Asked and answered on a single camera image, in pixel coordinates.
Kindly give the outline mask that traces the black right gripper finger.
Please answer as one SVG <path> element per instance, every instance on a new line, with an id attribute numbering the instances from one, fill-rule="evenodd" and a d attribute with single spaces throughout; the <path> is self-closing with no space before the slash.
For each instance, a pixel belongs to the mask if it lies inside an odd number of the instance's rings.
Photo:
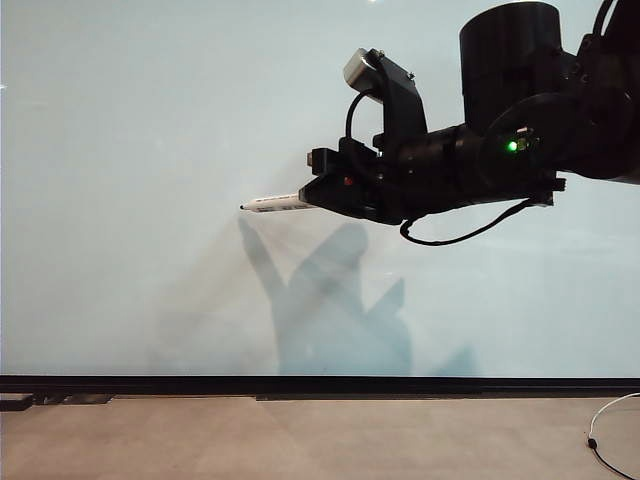
<path id="1" fill-rule="evenodd" d="M 359 184 L 346 185 L 344 176 L 320 176 L 299 189 L 299 199 L 312 206 L 357 219 L 378 221 L 375 202 L 365 198 Z"/>

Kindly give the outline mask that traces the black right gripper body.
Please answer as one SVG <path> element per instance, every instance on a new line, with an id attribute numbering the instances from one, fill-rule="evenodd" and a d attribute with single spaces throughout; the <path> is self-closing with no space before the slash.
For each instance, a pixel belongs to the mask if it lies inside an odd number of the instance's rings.
<path id="1" fill-rule="evenodd" d="M 344 176 L 346 185 L 361 185 L 365 190 L 365 198 L 375 202 L 379 211 L 380 219 L 372 222 L 401 224 L 402 212 L 389 199 L 390 188 L 385 185 L 386 172 L 380 170 L 376 152 L 364 143 L 343 137 L 339 140 L 337 151 L 325 147 L 312 149 L 307 154 L 307 164 L 315 178 Z"/>

